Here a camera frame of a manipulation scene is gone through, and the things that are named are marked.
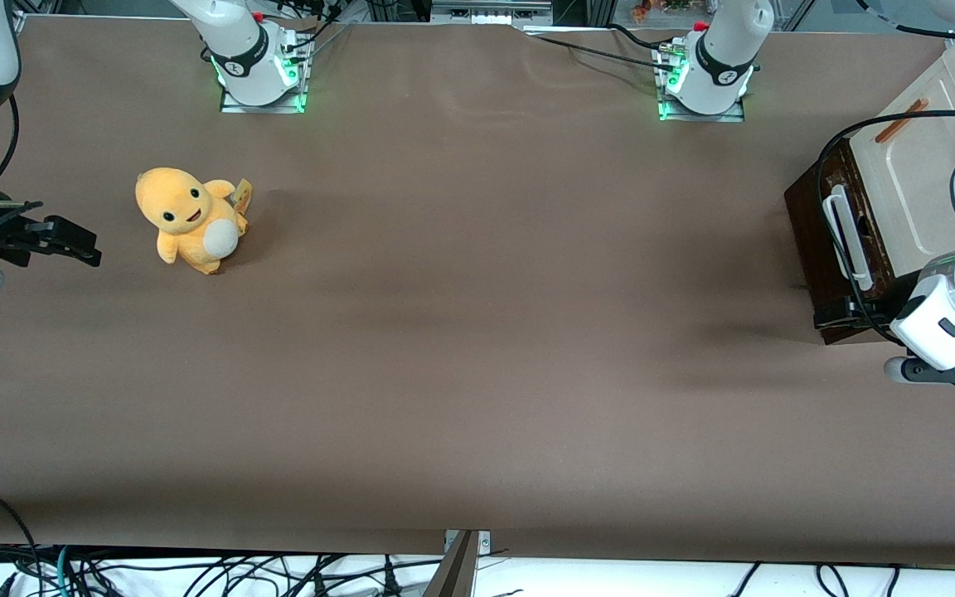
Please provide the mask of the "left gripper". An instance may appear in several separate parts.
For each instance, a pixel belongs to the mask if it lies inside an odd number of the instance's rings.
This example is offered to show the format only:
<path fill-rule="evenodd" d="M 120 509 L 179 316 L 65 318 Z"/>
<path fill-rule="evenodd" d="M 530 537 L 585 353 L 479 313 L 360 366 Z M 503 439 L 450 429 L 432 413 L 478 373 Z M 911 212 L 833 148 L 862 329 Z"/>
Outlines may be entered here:
<path fill-rule="evenodd" d="M 815 307 L 815 328 L 871 329 L 890 324 L 880 301 L 857 302 L 856 296 L 837 296 Z M 955 284 L 951 276 L 933 273 L 921 277 L 909 301 L 894 318 L 890 328 L 895 336 L 937 371 L 955 369 Z"/>

